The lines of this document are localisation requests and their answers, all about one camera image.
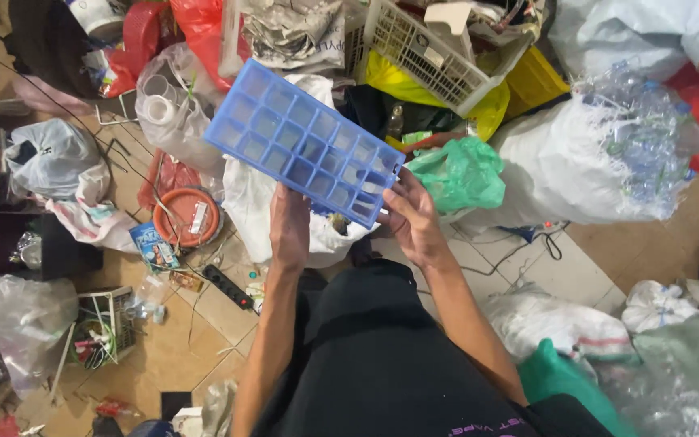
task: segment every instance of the ice cube tray compartment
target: ice cube tray compartment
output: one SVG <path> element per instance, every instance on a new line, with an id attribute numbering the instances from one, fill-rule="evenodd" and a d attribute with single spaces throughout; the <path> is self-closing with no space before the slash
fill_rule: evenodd
<path id="1" fill-rule="evenodd" d="M 370 229 L 404 155 L 250 59 L 204 140 Z"/>

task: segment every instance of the plastic bottle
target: plastic bottle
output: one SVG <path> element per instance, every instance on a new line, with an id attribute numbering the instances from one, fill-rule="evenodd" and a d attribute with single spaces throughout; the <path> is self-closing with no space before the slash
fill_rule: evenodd
<path id="1" fill-rule="evenodd" d="M 395 104 L 388 118 L 386 135 L 401 141 L 401 134 L 403 134 L 403 104 Z"/>
<path id="2" fill-rule="evenodd" d="M 676 156 L 685 158 L 699 153 L 699 124 L 692 116 L 692 106 L 685 102 L 676 105 L 678 133 Z"/>

